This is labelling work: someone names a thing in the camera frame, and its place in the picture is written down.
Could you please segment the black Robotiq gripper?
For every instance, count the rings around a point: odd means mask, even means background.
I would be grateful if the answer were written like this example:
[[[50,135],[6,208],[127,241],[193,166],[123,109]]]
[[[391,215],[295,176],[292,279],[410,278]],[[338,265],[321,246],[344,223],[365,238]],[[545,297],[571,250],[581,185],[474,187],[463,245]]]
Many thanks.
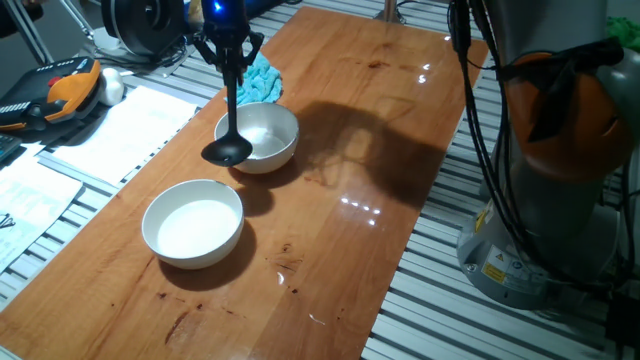
[[[193,45],[203,60],[221,69],[222,59],[209,47],[207,38],[217,47],[239,47],[248,37],[251,50],[243,55],[242,67],[252,65],[264,43],[262,33],[250,31],[246,6],[243,0],[202,0],[204,25],[202,32],[193,35]]]

